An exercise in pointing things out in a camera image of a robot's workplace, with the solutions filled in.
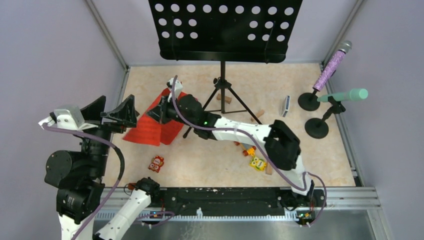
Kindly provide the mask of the red sheet music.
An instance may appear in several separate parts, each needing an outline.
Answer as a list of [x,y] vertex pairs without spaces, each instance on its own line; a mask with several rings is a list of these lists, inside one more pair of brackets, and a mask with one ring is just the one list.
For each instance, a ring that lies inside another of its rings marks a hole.
[[150,145],[170,145],[184,126],[183,123],[175,120],[171,120],[166,124],[159,124],[156,120],[149,116],[149,111],[155,108],[160,103],[161,98],[163,96],[167,97],[169,93],[170,90],[165,88],[144,113],[147,116],[147,120],[151,121],[153,124],[153,130],[150,130],[147,134],[147,142]]
[[147,116],[144,114],[139,118],[135,128],[131,128],[123,137],[123,140],[143,145],[152,145],[148,144],[148,132],[153,130],[153,123],[147,120]]

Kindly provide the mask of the black music stand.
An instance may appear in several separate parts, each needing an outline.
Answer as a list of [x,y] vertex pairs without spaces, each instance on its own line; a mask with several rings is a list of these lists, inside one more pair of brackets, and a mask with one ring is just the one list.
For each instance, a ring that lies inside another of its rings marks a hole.
[[276,64],[286,59],[300,0],[151,0],[160,56]]

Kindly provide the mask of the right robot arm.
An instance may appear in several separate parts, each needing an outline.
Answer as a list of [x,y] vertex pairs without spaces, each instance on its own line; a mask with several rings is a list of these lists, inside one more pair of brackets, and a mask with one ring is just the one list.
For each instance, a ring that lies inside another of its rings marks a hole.
[[204,110],[191,94],[179,100],[162,96],[159,103],[146,114],[162,125],[174,121],[190,126],[204,140],[232,141],[255,146],[289,183],[297,205],[307,206],[313,200],[315,184],[306,174],[300,139],[283,121],[253,124],[231,120]]

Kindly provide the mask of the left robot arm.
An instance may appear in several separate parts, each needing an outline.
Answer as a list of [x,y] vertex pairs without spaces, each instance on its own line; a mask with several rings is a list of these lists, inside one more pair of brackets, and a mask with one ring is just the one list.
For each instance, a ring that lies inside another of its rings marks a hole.
[[105,96],[83,108],[64,105],[39,122],[44,130],[81,139],[80,151],[55,151],[45,165],[44,181],[57,189],[56,211],[64,240],[120,240],[145,208],[160,202],[160,185],[149,177],[142,178],[113,218],[97,232],[93,231],[95,216],[112,195],[102,195],[110,150],[119,159],[119,179],[125,171],[124,155],[111,142],[111,135],[134,128],[138,117],[133,95],[109,112],[105,105]]

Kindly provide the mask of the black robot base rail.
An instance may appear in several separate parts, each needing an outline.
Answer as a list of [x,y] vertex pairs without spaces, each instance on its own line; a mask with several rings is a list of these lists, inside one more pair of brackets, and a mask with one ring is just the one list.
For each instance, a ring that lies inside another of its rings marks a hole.
[[308,196],[288,187],[169,187],[162,188],[151,208],[171,211],[176,216],[205,217],[283,216],[290,210],[308,212],[325,206],[321,189]]

